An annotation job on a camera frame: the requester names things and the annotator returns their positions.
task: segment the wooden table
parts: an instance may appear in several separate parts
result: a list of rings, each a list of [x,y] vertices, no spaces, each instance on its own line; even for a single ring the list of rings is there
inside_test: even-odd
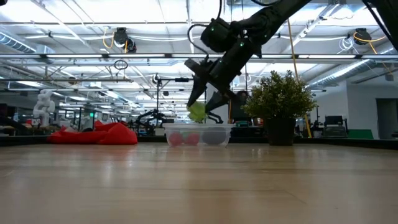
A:
[[[0,149],[1,223],[398,223],[398,152],[35,145]]]

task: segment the white robot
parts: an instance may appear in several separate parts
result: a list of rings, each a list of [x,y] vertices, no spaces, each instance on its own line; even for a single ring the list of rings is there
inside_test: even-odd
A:
[[[50,113],[55,111],[55,103],[50,100],[52,91],[42,90],[37,96],[37,103],[33,109],[34,118],[41,118],[41,127],[49,125]]]

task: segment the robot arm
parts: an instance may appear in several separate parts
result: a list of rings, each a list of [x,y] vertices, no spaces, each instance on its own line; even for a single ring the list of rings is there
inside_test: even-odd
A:
[[[229,84],[253,55],[261,58],[261,46],[268,42],[278,28],[293,14],[303,8],[311,0],[279,0],[269,7],[262,8],[250,18],[228,24],[221,18],[212,19],[201,35],[202,42],[215,52],[225,52],[222,58],[214,62],[204,59],[196,63],[188,59],[185,65],[192,70],[193,88],[188,105],[191,106],[206,90],[206,84],[213,85],[218,92],[213,94],[206,105],[206,113],[227,104],[229,100],[236,100],[236,95],[229,89]],[[398,30],[394,27],[394,10],[398,3],[391,0],[363,0],[367,6],[369,2],[379,10],[381,17],[391,36],[397,38]],[[389,37],[398,49],[396,41]]]

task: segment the red fabric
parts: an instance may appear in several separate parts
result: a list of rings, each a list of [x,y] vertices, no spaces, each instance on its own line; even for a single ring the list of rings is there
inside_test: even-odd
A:
[[[116,123],[109,131],[105,138],[99,141],[104,145],[130,145],[137,144],[137,135],[123,124]]]
[[[66,131],[57,131],[47,139],[55,144],[96,144],[104,139],[108,133],[106,131],[92,131],[85,133],[70,133]]]
[[[94,129],[95,131],[109,131],[113,126],[117,125],[118,123],[110,123],[110,124],[102,124],[100,121],[95,121]]]
[[[130,145],[137,144],[137,135],[123,124],[94,123],[95,131],[85,133],[70,133],[57,131],[48,137],[47,141],[54,144],[106,144]]]

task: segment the white wall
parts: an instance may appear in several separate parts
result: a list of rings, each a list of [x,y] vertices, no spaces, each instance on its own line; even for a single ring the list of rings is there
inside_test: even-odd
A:
[[[341,82],[337,87],[328,87],[326,93],[316,93],[319,121],[324,122],[325,116],[339,116],[348,118],[348,99],[346,83]],[[317,119],[317,110],[311,111],[311,122]]]
[[[398,86],[348,85],[349,129],[371,129],[379,139],[376,99],[398,99]]]

